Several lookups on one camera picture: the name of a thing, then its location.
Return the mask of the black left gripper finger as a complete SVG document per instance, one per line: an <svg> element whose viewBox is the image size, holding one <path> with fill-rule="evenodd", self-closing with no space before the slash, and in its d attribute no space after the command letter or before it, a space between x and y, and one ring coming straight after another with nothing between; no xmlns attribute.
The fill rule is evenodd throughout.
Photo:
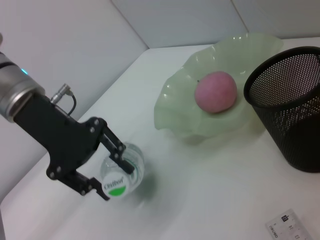
<svg viewBox="0 0 320 240"><path fill-rule="evenodd" d="M85 196L91 190L96 190L96 193L105 201L110 199L103 192L102 184L94 177L88 178L77 171L72 171L60 177L59 181L82 196Z"/></svg>
<svg viewBox="0 0 320 240"><path fill-rule="evenodd" d="M107 123L103 123L102 136L99 141L109 151L109 158L115 162L126 174L130 175L134 171L134 167L127 160L124 160L123 153L126 146L118 139L118 137L110 130Z"/></svg>

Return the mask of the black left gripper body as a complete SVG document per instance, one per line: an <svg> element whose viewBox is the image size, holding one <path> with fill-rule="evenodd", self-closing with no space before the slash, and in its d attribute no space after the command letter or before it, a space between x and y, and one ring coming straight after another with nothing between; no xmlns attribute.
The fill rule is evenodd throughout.
<svg viewBox="0 0 320 240"><path fill-rule="evenodd" d="M46 174L52 180L62 179L85 164L97 150L107 126L98 117L77 122L41 94L27 101L14 122L48 151Z"/></svg>

